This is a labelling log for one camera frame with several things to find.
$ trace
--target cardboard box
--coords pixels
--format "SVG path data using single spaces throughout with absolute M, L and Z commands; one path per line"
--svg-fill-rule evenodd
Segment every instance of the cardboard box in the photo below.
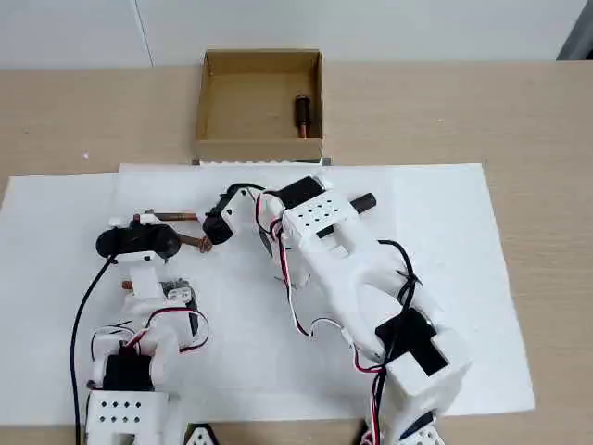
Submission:
M 299 139 L 295 97 L 311 99 Z M 206 161 L 322 158 L 322 55 L 318 50 L 209 50 L 204 57 L 196 155 Z

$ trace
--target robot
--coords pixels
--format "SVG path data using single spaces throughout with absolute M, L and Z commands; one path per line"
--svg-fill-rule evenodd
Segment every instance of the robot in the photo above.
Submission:
M 248 188 L 230 187 L 209 213 L 204 231 L 214 245 L 237 231 L 233 208 L 240 207 L 237 201 L 245 193 L 239 192 Z M 420 286 L 404 248 L 396 241 L 378 241 L 365 228 L 359 213 L 375 204 L 370 194 L 349 202 L 323 178 L 308 176 L 281 190 L 261 190 L 255 219 L 264 246 L 282 270 L 296 329 L 312 337 L 315 324 L 336 325 L 354 351 L 357 369 L 376 374 L 369 431 L 361 443 L 442 444 L 434 423 L 460 392 L 471 357 Z M 334 243 L 324 242 L 330 234 Z M 297 318 L 292 293 L 309 279 L 321 287 L 333 316 L 313 321 L 308 330 Z M 399 314 L 367 325 L 360 314 L 363 285 L 393 296 Z M 360 355 L 374 365 L 360 366 Z
M 435 420 L 460 392 L 471 356 L 422 287 L 405 249 L 396 241 L 375 239 L 365 228 L 359 214 L 376 205 L 374 197 L 348 201 L 312 176 L 275 191 L 233 184 L 203 223 L 214 246 L 240 231 L 237 210 L 250 198 L 263 246 L 282 273 L 296 329 L 313 337 L 316 324 L 333 324 L 353 350 L 355 367 L 374 375 L 361 445 L 443 444 Z M 129 227 L 112 226 L 97 240 L 97 251 L 108 259 L 117 253 L 119 264 L 130 268 L 132 292 L 120 321 L 95 334 L 88 443 L 120 444 L 122 434 L 134 435 L 138 445 L 183 443 L 183 423 L 166 390 L 167 379 L 182 353 L 208 339 L 197 333 L 208 321 L 186 282 L 157 279 L 153 264 L 166 262 L 181 243 L 169 226 L 155 214 L 139 215 Z M 292 296 L 309 280 L 321 288 L 332 315 L 306 328 Z M 391 296 L 398 314 L 368 325 L 360 314 L 362 286 Z M 360 357 L 372 365 L 362 366 Z M 206 433 L 200 430 L 199 437 Z
M 128 269 L 131 280 L 123 286 L 130 292 L 120 319 L 98 328 L 91 341 L 87 443 L 120 445 L 133 438 L 134 445 L 182 444 L 181 404 L 170 389 L 181 356 L 209 336 L 189 283 L 158 281 L 156 268 L 179 251 L 182 239 L 153 213 L 135 215 L 129 226 L 119 220 L 110 225 L 96 249 Z M 209 430 L 198 432 L 200 443 L 216 443 Z

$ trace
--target white wall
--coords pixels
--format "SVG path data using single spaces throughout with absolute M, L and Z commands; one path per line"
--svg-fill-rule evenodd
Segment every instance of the white wall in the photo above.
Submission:
M 2 0 L 0 68 L 189 64 L 208 47 L 319 47 L 330 60 L 552 60 L 586 0 L 135 2 L 138 11 L 134 0 Z
M 0 0 L 0 68 L 150 66 L 129 0 Z

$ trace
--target black cylinder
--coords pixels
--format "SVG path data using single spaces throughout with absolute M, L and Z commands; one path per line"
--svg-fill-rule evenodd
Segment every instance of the black cylinder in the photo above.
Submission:
M 311 124 L 311 99 L 305 95 L 298 95 L 295 98 L 295 125 Z

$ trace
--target table surface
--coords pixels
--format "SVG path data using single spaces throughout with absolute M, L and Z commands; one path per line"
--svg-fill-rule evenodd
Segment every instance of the table surface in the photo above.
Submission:
M 531 413 L 445 418 L 449 444 L 593 443 L 593 63 L 328 63 L 335 164 L 481 162 L 536 393 Z M 0 193 L 15 174 L 186 163 L 199 68 L 0 71 Z M 221 443 L 348 444 L 355 421 L 215 425 Z M 72 429 L 0 428 L 69 444 Z

